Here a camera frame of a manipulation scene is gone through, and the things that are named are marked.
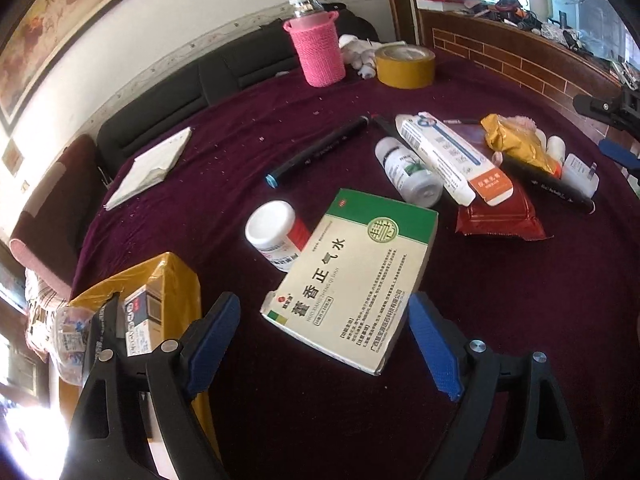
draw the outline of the white paper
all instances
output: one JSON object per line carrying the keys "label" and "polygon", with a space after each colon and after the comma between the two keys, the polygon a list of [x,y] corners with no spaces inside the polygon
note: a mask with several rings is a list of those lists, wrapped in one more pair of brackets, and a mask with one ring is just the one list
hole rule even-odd
{"label": "white paper", "polygon": [[120,187],[111,195],[104,208],[110,211],[125,200],[162,182],[178,161],[190,136],[191,128],[185,128],[138,155],[129,173],[122,179]]}

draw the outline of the white pill bottle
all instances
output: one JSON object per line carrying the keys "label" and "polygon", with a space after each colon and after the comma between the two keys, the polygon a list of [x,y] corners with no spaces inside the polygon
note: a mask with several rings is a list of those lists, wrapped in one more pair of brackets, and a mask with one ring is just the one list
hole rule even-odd
{"label": "white pill bottle", "polygon": [[420,158],[393,137],[376,145],[376,157],[402,199],[419,207],[431,207],[442,196],[442,182],[427,170]]}
{"label": "white pill bottle", "polygon": [[253,212],[244,236],[274,267],[289,272],[309,240],[309,231],[287,202],[273,200]]}

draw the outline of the black sofa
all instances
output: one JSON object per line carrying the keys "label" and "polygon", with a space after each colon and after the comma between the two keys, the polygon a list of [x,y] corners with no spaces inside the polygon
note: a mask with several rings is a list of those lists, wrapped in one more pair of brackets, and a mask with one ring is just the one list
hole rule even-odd
{"label": "black sofa", "polygon": [[[378,41],[376,29],[344,4],[338,10],[338,36],[354,34]],[[300,65],[289,37],[276,20],[189,63],[110,117],[97,137],[98,165],[113,179],[123,163],[150,140],[194,113],[244,88]]]}

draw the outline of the logo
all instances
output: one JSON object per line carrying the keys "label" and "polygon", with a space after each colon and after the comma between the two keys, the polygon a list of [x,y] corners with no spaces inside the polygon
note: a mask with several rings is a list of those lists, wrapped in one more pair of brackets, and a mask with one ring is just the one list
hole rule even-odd
{"label": "logo", "polygon": [[379,244],[384,244],[393,240],[398,236],[398,231],[398,224],[396,224],[396,222],[391,218],[387,218],[385,216],[374,218],[367,225],[367,234],[369,235],[369,238]]}
{"label": "logo", "polygon": [[431,117],[425,117],[424,115],[420,115],[420,114],[418,114],[418,117],[420,117],[420,119],[418,119],[418,126],[432,127],[436,125],[436,119],[433,119]]}
{"label": "logo", "polygon": [[133,319],[134,319],[134,307],[133,307],[133,303],[127,303],[127,331],[131,332],[133,330],[133,328],[135,327],[134,323],[133,323]]}
{"label": "logo", "polygon": [[279,303],[283,303],[282,305],[283,308],[287,308],[289,306],[289,304],[291,303],[291,301],[293,301],[293,296],[290,294],[287,294],[287,297],[285,298],[284,296],[279,296],[278,297],[278,302]]}

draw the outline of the plastic container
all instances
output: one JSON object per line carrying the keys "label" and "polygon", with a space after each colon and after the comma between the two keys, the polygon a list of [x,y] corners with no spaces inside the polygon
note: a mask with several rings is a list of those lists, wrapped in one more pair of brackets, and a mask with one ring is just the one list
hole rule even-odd
{"label": "plastic container", "polygon": [[81,307],[65,306],[53,319],[50,354],[65,383],[82,386],[82,363],[94,313]]}
{"label": "plastic container", "polygon": [[546,142],[546,154],[553,160],[560,163],[560,166],[564,164],[564,156],[566,153],[566,146],[564,140],[558,136],[551,136]]}
{"label": "plastic container", "polygon": [[600,178],[596,175],[596,164],[589,167],[573,153],[569,153],[566,158],[560,180],[587,198],[593,197],[600,183]]}
{"label": "plastic container", "polygon": [[274,267],[289,272],[309,240],[309,231],[288,203],[274,200],[253,212],[244,236]]}
{"label": "plastic container", "polygon": [[546,135],[540,128],[536,128],[536,137],[540,141],[543,151],[546,152]]}
{"label": "plastic container", "polygon": [[402,142],[385,137],[376,145],[376,157],[405,202],[428,208],[440,200],[442,182]]}
{"label": "plastic container", "polygon": [[328,21],[328,14],[318,0],[289,0],[289,5],[293,6],[292,28],[311,28]]}
{"label": "plastic container", "polygon": [[306,82],[329,86],[346,75],[334,21],[338,12],[325,12],[317,0],[290,0],[294,17],[283,27],[293,40]]}

